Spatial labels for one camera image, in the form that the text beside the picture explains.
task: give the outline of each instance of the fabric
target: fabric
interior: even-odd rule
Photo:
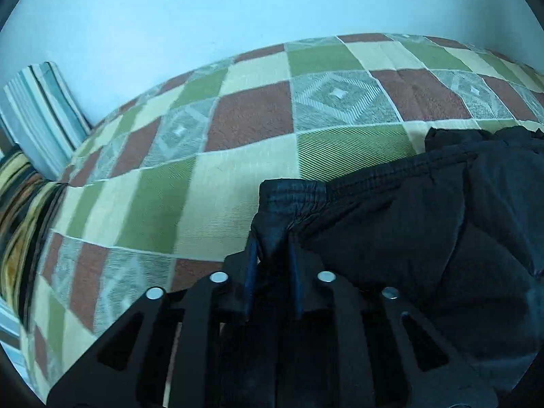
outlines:
[[[90,131],[54,63],[26,67],[0,91],[0,150],[18,143],[50,180],[59,178]]]
[[[413,156],[431,127],[542,121],[544,76],[530,67],[393,34],[275,45],[151,88],[110,114],[62,176],[26,333],[36,388],[46,396],[148,287],[188,287],[242,250],[262,181],[329,181]]]
[[[0,294],[25,327],[39,253],[64,190],[36,172],[18,146],[0,164]]]
[[[27,364],[21,354],[22,339],[19,336],[20,324],[17,316],[3,299],[0,299],[0,344],[4,348],[7,357],[12,361],[26,384],[32,388],[28,375]]]
[[[281,267],[293,233],[357,288],[397,288],[506,394],[544,346],[544,133],[432,129],[425,147],[329,183],[265,181],[259,259]]]

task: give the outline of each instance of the striped blanket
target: striped blanket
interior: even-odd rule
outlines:
[[[65,185],[43,178],[18,146],[0,164],[0,294],[23,326],[37,260]]]

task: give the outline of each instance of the brown square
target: brown square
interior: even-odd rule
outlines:
[[[108,253],[105,247],[84,242],[75,265],[70,309],[91,332],[94,332],[100,277]]]
[[[34,353],[36,363],[40,367],[42,374],[46,379],[47,376],[47,345],[44,339],[44,335],[41,333],[38,326],[34,330]]]
[[[67,166],[66,169],[64,169],[63,176],[59,182],[67,184],[68,181],[70,181],[70,175],[72,174],[73,169],[75,169],[75,166],[73,165]]]
[[[387,91],[404,121],[471,118],[463,100],[426,69],[371,73]]]
[[[152,123],[149,123],[145,127],[142,127],[129,135],[129,139],[124,145],[123,152],[112,170],[112,174],[110,175],[111,178],[115,178],[116,176],[140,167],[143,159],[148,155],[151,144],[153,144],[159,125],[160,118],[157,118]]]
[[[53,272],[55,271],[56,263],[59,260],[59,250],[61,249],[63,240],[64,236],[58,233],[53,233],[51,245],[49,246],[47,258],[45,259],[44,263],[44,271],[41,274],[49,285],[52,285]]]
[[[509,56],[506,56],[504,54],[501,54],[500,52],[495,52],[494,50],[489,50],[489,52],[491,52],[494,56],[496,56],[497,58],[500,58],[504,61],[509,61],[511,63],[515,62],[513,61],[512,58],[510,58]]]
[[[261,58],[263,56],[274,55],[285,50],[284,45],[275,45],[263,47],[262,49],[252,50],[251,52],[246,52],[245,54],[239,55],[235,59],[235,63],[240,61],[252,60],[254,58]]]
[[[87,180],[96,166],[96,162],[99,160],[100,152],[102,152],[102,147],[89,155],[89,158],[87,158],[85,164],[83,164],[83,168],[72,179],[72,182],[70,183],[72,187],[83,187],[86,185]]]
[[[185,82],[189,79],[189,77],[191,75],[192,75],[192,70],[191,70],[191,72],[187,72],[187,73],[184,73],[182,75],[178,75],[178,76],[175,76],[173,78],[170,78],[161,87],[161,89],[159,90],[159,93],[157,94],[157,96],[163,94],[164,92],[168,92],[169,90],[172,90],[172,89],[174,89],[176,87],[179,87],[179,86],[181,86],[181,84],[185,84]]]
[[[344,43],[357,43],[357,42],[373,42],[373,41],[392,41],[384,34],[351,34],[351,35],[338,35]]]
[[[136,103],[138,102],[139,96],[137,96],[134,99],[131,99],[128,103],[123,104],[121,107],[119,107],[119,115],[124,114],[129,108],[134,107]]]
[[[503,104],[510,110],[516,119],[538,121],[535,114],[527,106],[523,98],[518,94],[507,81],[495,78],[494,76],[480,75]]]
[[[178,259],[174,267],[170,291],[185,290],[192,287],[197,280],[222,268],[222,262]]]
[[[100,129],[100,126],[101,126],[102,124],[105,123],[106,119],[108,119],[108,117],[102,118],[102,119],[97,123],[96,126],[92,127],[92,128],[91,128],[91,133],[94,132],[95,130]]]
[[[289,83],[226,95],[219,100],[206,152],[226,150],[293,133]]]
[[[539,103],[542,104],[542,107],[544,107],[544,93],[533,92],[532,94],[539,101]]]
[[[454,39],[445,39],[440,37],[429,37],[427,36],[429,40],[431,40],[433,43],[442,46],[442,47],[451,47],[454,49],[468,49],[465,45],[462,45],[460,42],[455,41]]]

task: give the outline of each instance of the green square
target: green square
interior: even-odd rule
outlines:
[[[78,158],[82,158],[84,156],[87,156],[89,155],[94,143],[95,143],[95,140],[96,140],[96,137],[98,136],[98,134],[96,132],[94,132],[91,136],[89,136],[82,144],[81,144],[81,151],[78,153],[77,157]]]
[[[535,69],[533,69],[532,67],[529,67],[525,64],[521,64],[519,65],[523,71],[529,75],[529,78],[531,78],[531,80],[537,85],[537,87],[540,87],[542,90],[544,90],[544,81],[540,80],[540,78],[538,78],[537,76],[537,73],[535,72]]]
[[[499,75],[502,75],[505,77],[508,81],[511,81],[512,83],[519,84],[520,86],[524,86],[524,84],[519,80],[519,78],[515,75],[514,72],[512,72],[510,69],[508,69],[507,65],[504,64],[500,58],[497,58],[494,55],[491,54],[478,54],[483,61],[485,61],[487,64],[489,64],[493,69],[497,71]]]
[[[28,350],[26,351],[26,357],[24,358],[27,364],[28,368],[28,374],[30,375],[31,379],[34,379],[34,362],[36,361],[35,358],[35,346],[34,346],[34,337],[28,335]]]
[[[421,43],[403,42],[402,45],[426,65],[427,69],[465,70],[470,68],[445,48]]]
[[[401,124],[350,126],[297,136],[300,174],[330,181],[365,167],[415,155]]]
[[[172,253],[195,158],[142,170],[118,247]]]
[[[53,293],[49,295],[47,343],[59,361],[63,359],[64,314],[66,310]]]
[[[221,84],[227,75],[228,68],[219,69],[210,75],[205,75],[196,80],[185,83],[180,96],[176,99],[170,108],[180,107],[202,99],[213,98],[219,95]]]
[[[72,220],[68,226],[67,235],[73,238],[81,238],[89,213],[96,204],[106,181],[99,181],[94,184],[82,187],[85,189],[77,203]]]
[[[129,108],[121,116],[121,121],[119,121],[119,125],[115,129],[115,132],[113,132],[113,136],[111,140],[114,140],[115,138],[117,138],[119,135],[123,133],[130,132],[132,125],[134,124],[134,121],[136,121],[137,114],[139,114],[142,109],[143,109],[143,105]]]
[[[344,45],[311,47],[287,53],[291,75],[330,72],[331,70],[363,70],[357,58]]]
[[[480,126],[480,129],[491,133],[519,125],[515,119],[477,119],[476,122]]]

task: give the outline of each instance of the bedspread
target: bedspread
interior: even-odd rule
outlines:
[[[148,287],[186,288],[242,250],[263,180],[328,181],[421,153],[432,126],[542,122],[544,76],[434,37],[301,40],[150,89],[109,115],[64,173],[22,334],[36,387],[46,397]]]

